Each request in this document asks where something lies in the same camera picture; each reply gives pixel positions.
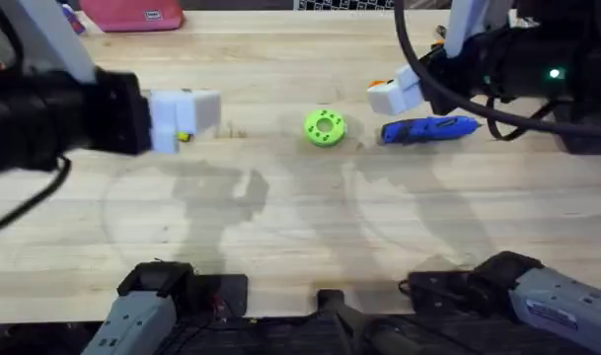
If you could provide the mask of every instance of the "orange part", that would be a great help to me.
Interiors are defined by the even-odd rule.
[[[377,85],[381,85],[381,84],[385,84],[386,81],[385,80],[375,80],[372,83],[370,83],[370,85],[368,85],[368,88],[372,88],[373,86],[377,86]]]

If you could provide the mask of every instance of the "green ring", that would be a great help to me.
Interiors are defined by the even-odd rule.
[[[323,131],[318,128],[318,122],[323,119],[331,124],[331,130]],[[319,147],[333,147],[346,134],[346,123],[343,116],[338,112],[330,109],[319,109],[311,112],[305,119],[304,134],[311,143]]]

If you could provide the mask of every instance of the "wooden tabletop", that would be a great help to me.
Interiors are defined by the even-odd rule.
[[[408,13],[419,53],[447,15]],[[601,157],[568,155],[537,133],[495,142],[485,128],[375,144],[395,118],[372,112],[367,84],[404,63],[391,13],[188,13],[177,32],[90,26],[82,40],[144,89],[221,90],[223,121],[178,156],[69,154],[69,181],[0,233],[0,321],[101,320],[122,278],[155,257],[248,274],[253,316],[307,314],[315,290],[333,287],[367,312],[406,308],[396,285],[408,272],[504,249],[601,287]],[[317,108],[346,117],[335,148],[302,136]],[[49,179],[0,176],[0,214]]]

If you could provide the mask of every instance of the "pink box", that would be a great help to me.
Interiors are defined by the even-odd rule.
[[[105,32],[167,31],[184,22],[177,0],[81,0],[80,5]]]

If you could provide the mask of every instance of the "label sticker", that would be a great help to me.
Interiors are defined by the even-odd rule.
[[[526,300],[526,307],[528,308],[528,312],[530,312],[533,316],[556,322],[570,329],[578,330],[578,323],[576,322],[576,317],[573,314],[554,309],[541,302],[532,300]]]
[[[144,17],[146,21],[160,21],[162,20],[162,13],[160,11],[145,11]]]

